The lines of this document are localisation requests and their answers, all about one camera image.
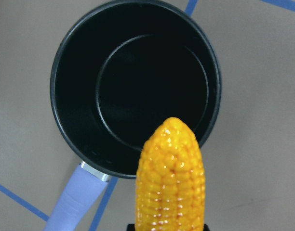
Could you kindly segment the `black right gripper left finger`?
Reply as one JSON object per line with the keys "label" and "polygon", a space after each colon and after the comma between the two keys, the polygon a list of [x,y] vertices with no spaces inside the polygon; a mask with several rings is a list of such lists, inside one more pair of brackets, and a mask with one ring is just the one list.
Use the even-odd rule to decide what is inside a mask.
{"label": "black right gripper left finger", "polygon": [[127,225],[127,231],[135,231],[135,225],[134,224],[128,224]]}

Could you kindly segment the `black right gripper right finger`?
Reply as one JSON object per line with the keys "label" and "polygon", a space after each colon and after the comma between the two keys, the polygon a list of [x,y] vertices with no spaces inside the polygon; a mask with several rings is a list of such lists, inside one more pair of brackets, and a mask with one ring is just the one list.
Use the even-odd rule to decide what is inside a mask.
{"label": "black right gripper right finger", "polygon": [[207,224],[204,224],[203,226],[203,231],[210,231],[209,227]]}

